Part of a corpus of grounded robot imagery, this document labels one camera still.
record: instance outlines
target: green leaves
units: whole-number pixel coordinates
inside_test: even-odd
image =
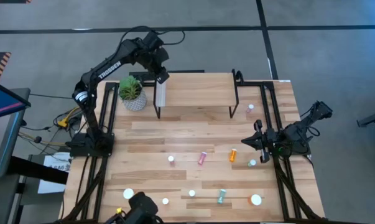
[[[133,76],[128,76],[119,82],[119,96],[123,100],[134,100],[140,95],[141,91],[140,82]]]

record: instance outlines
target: white bottle cap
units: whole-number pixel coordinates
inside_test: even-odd
[[[132,189],[125,189],[124,190],[124,198],[125,199],[130,199],[134,195]]]
[[[169,203],[169,199],[167,199],[167,198],[162,199],[162,203],[164,205],[167,205]]]
[[[259,195],[252,195],[251,196],[251,203],[254,205],[260,205],[262,203],[262,198]]]
[[[251,160],[249,161],[249,165],[251,165],[251,166],[256,165],[256,161],[255,161],[254,159],[251,159]]]
[[[188,192],[188,194],[189,194],[190,197],[194,197],[194,195],[195,195],[195,191],[194,191],[194,190],[190,190],[190,191]]]

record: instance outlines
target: wooden table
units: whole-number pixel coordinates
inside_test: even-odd
[[[98,87],[95,113],[100,114],[105,82]],[[299,112],[290,82],[274,81],[282,124],[298,121]],[[145,87],[147,99],[154,88]],[[172,107],[164,110],[160,120],[153,114],[153,102],[142,111],[128,111],[121,100],[117,103],[113,132],[116,136],[113,155],[109,158],[100,221],[116,212],[117,207],[129,210],[123,190],[144,191],[159,208],[158,216],[165,222],[259,222],[283,221],[279,191],[273,162],[260,164],[260,151],[241,140],[254,133],[252,124],[261,119],[266,127],[259,87],[238,87],[240,106],[233,119],[225,107]],[[267,93],[270,111],[270,94]],[[246,114],[248,104],[254,104]],[[231,148],[236,148],[234,163],[229,161]],[[202,166],[197,164],[202,151],[208,153]],[[175,157],[170,167],[168,156]],[[250,159],[257,160],[253,168]],[[297,190],[314,212],[324,216],[322,203],[311,165],[302,156],[290,158]],[[65,214],[75,204],[84,157],[73,160],[65,191]],[[84,192],[88,171],[81,192]],[[196,196],[190,198],[189,190]],[[220,189],[226,189],[225,202],[217,204]],[[289,213],[294,217],[292,201],[287,192]],[[248,203],[252,194],[262,197],[260,206]],[[168,205],[162,204],[164,197]],[[92,217],[95,194],[90,200],[88,217]]]
[[[156,85],[154,106],[158,107],[158,118],[160,108],[175,106],[227,106],[233,118],[231,107],[234,111],[238,106],[232,73],[170,73],[167,81]]]

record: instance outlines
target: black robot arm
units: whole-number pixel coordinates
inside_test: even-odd
[[[85,138],[74,139],[67,145],[88,147],[100,151],[113,144],[111,133],[104,133],[98,126],[94,109],[96,108],[97,86],[99,82],[125,64],[134,65],[136,62],[146,68],[159,83],[168,79],[167,70],[162,62],[169,59],[168,53],[161,46],[164,42],[155,31],[150,31],[144,39],[127,39],[120,43],[117,51],[109,58],[82,75],[75,85],[72,97],[81,108],[88,124]]]
[[[320,135],[318,130],[312,127],[312,124],[318,120],[330,118],[332,110],[324,102],[317,101],[306,113],[309,114],[303,120],[296,121],[278,132],[269,128],[263,133],[262,121],[257,120],[254,123],[256,131],[254,135],[241,140],[241,142],[261,151],[261,163],[268,162],[270,154],[282,157],[289,157],[293,152],[301,155],[310,154],[308,142],[313,136]],[[307,137],[307,131],[313,136]]]

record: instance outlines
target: concrete floor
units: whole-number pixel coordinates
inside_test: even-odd
[[[375,25],[375,0],[263,0],[268,26]],[[117,28],[164,26],[258,26],[255,0],[33,0],[0,4],[0,29]],[[129,34],[134,37],[143,34]],[[239,69],[248,79],[270,79],[261,31],[186,32],[168,46],[169,70]],[[316,100],[333,110],[315,126],[322,135],[311,143],[315,174],[326,216],[346,222],[375,223],[375,124],[356,120],[375,113],[375,30],[269,31],[277,73],[290,79],[300,111]],[[69,96],[81,74],[112,54],[121,33],[0,35],[0,51],[12,57],[1,78],[8,88]],[[178,41],[169,33],[166,42]],[[109,79],[143,71],[125,66]],[[72,100],[31,96],[25,120],[39,128],[74,107]],[[52,133],[39,133],[44,139]],[[60,133],[56,141],[67,141]],[[14,154],[38,150],[19,141]],[[50,222],[59,204],[28,206],[22,223]]]

